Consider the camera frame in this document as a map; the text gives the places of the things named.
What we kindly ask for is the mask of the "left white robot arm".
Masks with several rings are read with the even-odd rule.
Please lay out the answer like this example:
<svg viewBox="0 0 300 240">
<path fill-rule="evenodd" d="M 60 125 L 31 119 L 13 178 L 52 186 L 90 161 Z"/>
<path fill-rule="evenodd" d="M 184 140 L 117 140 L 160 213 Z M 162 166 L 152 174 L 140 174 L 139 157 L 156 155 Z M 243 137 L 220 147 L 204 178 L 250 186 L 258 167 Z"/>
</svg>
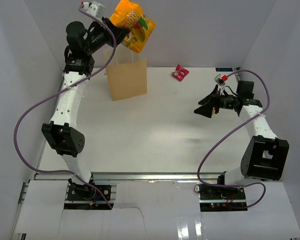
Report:
<svg viewBox="0 0 300 240">
<path fill-rule="evenodd" d="M 66 27 L 67 49 L 61 90 L 55 112 L 49 123 L 44 123 L 41 131 L 49 144 L 65 161 L 72 177 L 68 182 L 78 190 L 80 196 L 89 200 L 95 196 L 96 187 L 92 183 L 82 151 L 85 136 L 77 130 L 77 115 L 82 94 L 88 83 L 81 79 L 92 74 L 95 64 L 93 53 L 104 45 L 119 45 L 130 31 L 114 26 L 107 18 L 102 22 L 105 27 L 94 21 L 89 28 L 79 21 L 71 22 Z"/>
</svg>

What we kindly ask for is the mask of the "large orange candy bag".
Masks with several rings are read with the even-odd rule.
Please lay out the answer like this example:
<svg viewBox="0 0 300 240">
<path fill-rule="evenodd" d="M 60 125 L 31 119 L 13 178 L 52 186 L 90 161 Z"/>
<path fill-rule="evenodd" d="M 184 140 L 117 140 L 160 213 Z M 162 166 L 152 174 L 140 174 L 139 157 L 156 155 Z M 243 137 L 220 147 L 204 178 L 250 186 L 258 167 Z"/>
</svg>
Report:
<svg viewBox="0 0 300 240">
<path fill-rule="evenodd" d="M 136 53 L 142 52 L 156 27 L 155 22 L 145 15 L 143 8 L 130 0 L 121 0 L 118 3 L 110 21 L 118 28 L 129 30 L 121 43 Z"/>
</svg>

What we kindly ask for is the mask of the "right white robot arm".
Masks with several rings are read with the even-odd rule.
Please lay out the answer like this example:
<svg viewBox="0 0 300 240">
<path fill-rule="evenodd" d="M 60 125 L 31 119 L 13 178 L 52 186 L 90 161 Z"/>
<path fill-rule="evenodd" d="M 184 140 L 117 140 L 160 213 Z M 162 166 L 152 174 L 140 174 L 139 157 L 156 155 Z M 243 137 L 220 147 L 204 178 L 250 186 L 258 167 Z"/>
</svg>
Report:
<svg viewBox="0 0 300 240">
<path fill-rule="evenodd" d="M 211 118 L 219 110 L 234 110 L 245 123 L 250 141 L 240 166 L 223 172 L 217 178 L 216 195 L 226 200 L 234 193 L 232 185 L 245 185 L 253 180 L 279 181 L 289 151 L 287 140 L 280 139 L 270 128 L 262 113 L 262 103 L 254 98 L 254 83 L 239 81 L 236 93 L 228 94 L 219 85 L 199 101 L 195 114 Z"/>
</svg>

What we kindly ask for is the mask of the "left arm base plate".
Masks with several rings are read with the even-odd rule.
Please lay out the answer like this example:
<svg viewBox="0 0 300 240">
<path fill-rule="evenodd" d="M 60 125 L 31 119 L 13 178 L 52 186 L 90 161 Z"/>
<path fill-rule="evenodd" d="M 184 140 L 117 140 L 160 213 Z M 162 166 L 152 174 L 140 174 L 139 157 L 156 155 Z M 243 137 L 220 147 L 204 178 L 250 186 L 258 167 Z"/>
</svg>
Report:
<svg viewBox="0 0 300 240">
<path fill-rule="evenodd" d="M 96 187 L 102 192 L 107 201 L 111 199 L 111 185 L 96 185 Z M 91 201 L 98 197 L 100 197 L 99 200 L 104 200 L 94 188 L 83 185 L 70 185 L 66 199 L 68 201 Z"/>
</svg>

